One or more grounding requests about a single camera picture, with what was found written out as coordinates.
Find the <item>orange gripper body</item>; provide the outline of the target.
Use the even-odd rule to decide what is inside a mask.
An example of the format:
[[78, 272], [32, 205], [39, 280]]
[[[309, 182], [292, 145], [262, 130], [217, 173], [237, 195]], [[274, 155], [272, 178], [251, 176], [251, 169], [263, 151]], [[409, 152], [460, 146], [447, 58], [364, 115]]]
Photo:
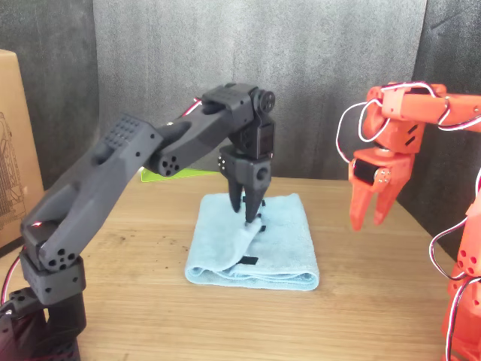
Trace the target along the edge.
[[378, 147], [357, 150], [349, 163], [349, 181], [367, 189], [385, 189], [397, 184], [403, 186], [410, 179], [413, 163], [413, 154]]

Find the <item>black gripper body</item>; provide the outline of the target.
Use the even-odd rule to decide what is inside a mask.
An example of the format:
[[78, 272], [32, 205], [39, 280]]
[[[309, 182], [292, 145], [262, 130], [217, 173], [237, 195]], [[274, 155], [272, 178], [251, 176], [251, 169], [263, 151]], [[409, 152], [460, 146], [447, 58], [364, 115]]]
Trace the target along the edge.
[[235, 147], [221, 147], [219, 170], [228, 180], [253, 189], [267, 189], [271, 183], [271, 159], [251, 158]]

